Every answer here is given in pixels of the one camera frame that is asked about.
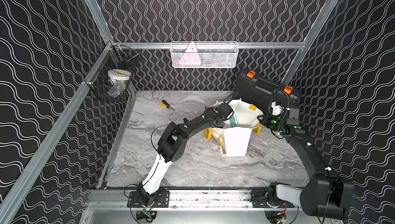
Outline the white pouch with yellow handles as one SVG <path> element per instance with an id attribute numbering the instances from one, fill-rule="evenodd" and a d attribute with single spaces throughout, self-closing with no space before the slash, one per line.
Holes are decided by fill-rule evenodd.
<path id="1" fill-rule="evenodd" d="M 220 145 L 220 153 L 226 157 L 244 157 L 247 152 L 252 132 L 259 134 L 262 125 L 257 117 L 263 112 L 253 104 L 239 100 L 232 100 L 230 106 L 233 108 L 237 120 L 237 127 L 231 127 L 230 121 L 226 121 L 223 128 L 209 128 L 204 130 L 205 138 L 214 138 Z"/>

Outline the teal utility knife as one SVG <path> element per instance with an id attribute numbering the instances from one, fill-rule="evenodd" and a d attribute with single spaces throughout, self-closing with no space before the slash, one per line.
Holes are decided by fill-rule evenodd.
<path id="1" fill-rule="evenodd" d="M 232 117 L 229 119 L 229 121 L 230 121 L 231 127 L 237 127 L 237 120 L 236 120 L 236 117 L 235 117 L 235 116 L 232 116 Z"/>

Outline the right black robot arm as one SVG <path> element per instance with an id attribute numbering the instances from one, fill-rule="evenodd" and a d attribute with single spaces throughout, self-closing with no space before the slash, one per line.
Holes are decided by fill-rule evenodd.
<path id="1" fill-rule="evenodd" d="M 299 112 L 291 105 L 290 95 L 281 89 L 273 90 L 268 111 L 257 119 L 278 139 L 285 139 L 303 163 L 309 182 L 303 188 L 273 182 L 264 199 L 270 205 L 289 202 L 300 207 L 308 216 L 323 220 L 345 220 L 348 217 L 354 185 L 341 177 L 323 159 L 311 136 L 291 116 Z"/>

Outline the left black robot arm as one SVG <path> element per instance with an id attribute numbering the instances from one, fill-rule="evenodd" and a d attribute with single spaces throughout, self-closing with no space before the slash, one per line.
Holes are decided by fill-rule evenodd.
<path id="1" fill-rule="evenodd" d="M 190 138 L 209 128 L 222 128 L 233 115 L 230 102 L 238 93 L 228 95 L 222 103 L 214 107 L 205 107 L 203 113 L 181 124 L 170 123 L 161 135 L 155 151 L 155 162 L 138 186 L 137 192 L 141 199 L 151 201 L 160 187 L 160 183 L 172 163 L 179 160 L 186 151 Z"/>

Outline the black tool case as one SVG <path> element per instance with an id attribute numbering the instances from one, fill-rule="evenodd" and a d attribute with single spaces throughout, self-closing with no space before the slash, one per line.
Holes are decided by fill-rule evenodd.
<path id="1" fill-rule="evenodd" d="M 273 82 L 248 69 L 239 72 L 234 92 L 237 93 L 234 99 L 253 104 L 264 114 L 268 113 L 268 107 L 273 102 L 296 105 L 302 97 L 300 90 L 284 83 Z"/>

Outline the yellow black screwdriver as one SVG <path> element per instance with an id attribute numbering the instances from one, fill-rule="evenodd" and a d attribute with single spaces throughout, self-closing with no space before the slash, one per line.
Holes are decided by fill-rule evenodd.
<path id="1" fill-rule="evenodd" d="M 165 100 L 162 100 L 159 104 L 164 108 L 174 110 L 174 108 Z"/>

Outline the pink triangle card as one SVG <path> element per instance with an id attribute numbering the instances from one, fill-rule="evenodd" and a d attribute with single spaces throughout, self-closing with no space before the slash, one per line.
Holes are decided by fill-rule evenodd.
<path id="1" fill-rule="evenodd" d="M 191 42 L 189 44 L 186 51 L 181 56 L 179 63 L 183 67 L 194 67 L 194 66 L 201 65 L 202 60 L 200 58 L 198 49 L 197 49 L 196 44 L 194 42 Z"/>

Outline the silver mounting rail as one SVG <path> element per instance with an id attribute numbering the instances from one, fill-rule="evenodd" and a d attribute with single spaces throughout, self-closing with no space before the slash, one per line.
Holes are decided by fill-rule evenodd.
<path id="1" fill-rule="evenodd" d="M 149 204 L 144 204 L 136 191 L 129 193 L 129 208 L 168 208 L 183 209 L 269 209 L 283 210 L 295 208 L 289 202 L 270 201 L 267 189 L 257 190 L 159 190 Z"/>

